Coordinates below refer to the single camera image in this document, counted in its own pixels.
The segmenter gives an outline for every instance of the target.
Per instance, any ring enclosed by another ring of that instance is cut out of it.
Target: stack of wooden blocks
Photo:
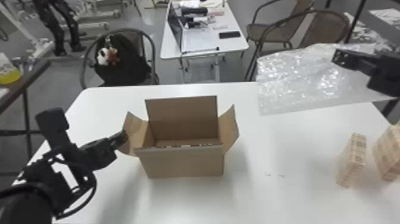
[[[400,126],[389,126],[373,147],[380,176],[385,181],[394,181],[400,175]]]
[[[360,175],[365,166],[365,149],[367,147],[364,135],[353,133],[339,162],[339,173],[336,183],[349,188]]]

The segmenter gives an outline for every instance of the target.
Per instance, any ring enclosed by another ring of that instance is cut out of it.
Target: black pants
[[[52,32],[55,42],[55,51],[65,51],[64,49],[64,31],[50,9],[50,5],[57,10],[71,33],[71,46],[80,45],[78,23],[74,20],[75,12],[64,0],[33,0],[36,12],[43,24]]]

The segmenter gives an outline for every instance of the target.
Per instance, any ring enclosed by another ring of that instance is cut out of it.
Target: cardboard box
[[[367,140],[364,135],[353,133],[339,162],[339,173],[336,183],[349,188],[360,175],[365,166],[365,151]]]
[[[390,125],[373,147],[373,156],[385,181],[395,181],[400,175],[400,126]]]
[[[217,97],[146,100],[149,120],[128,113],[129,142],[149,178],[221,176],[224,156],[239,137],[234,105],[218,117]]]

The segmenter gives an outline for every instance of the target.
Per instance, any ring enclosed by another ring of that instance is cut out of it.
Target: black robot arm
[[[0,199],[7,198],[0,208],[0,224],[51,223],[53,217],[62,219],[75,214],[95,194],[97,182],[93,171],[111,164],[117,158],[115,150],[128,139],[121,131],[78,148],[69,140],[69,125],[62,109],[44,111],[36,116],[36,121],[51,150],[23,169],[18,177],[20,184],[0,192]],[[55,163],[69,167],[76,186],[71,188],[63,174],[54,171]],[[81,205],[68,210],[89,191]]]

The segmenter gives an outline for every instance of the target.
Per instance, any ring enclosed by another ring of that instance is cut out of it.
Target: person
[[[56,56],[67,55],[67,52],[64,48],[64,31],[51,11],[50,5],[62,15],[67,23],[71,34],[70,46],[72,51],[81,52],[86,49],[86,47],[81,45],[79,40],[79,27],[77,21],[74,19],[75,12],[71,9],[68,3],[65,2],[65,0],[33,0],[33,5],[36,8],[40,20],[54,36],[54,54]]]

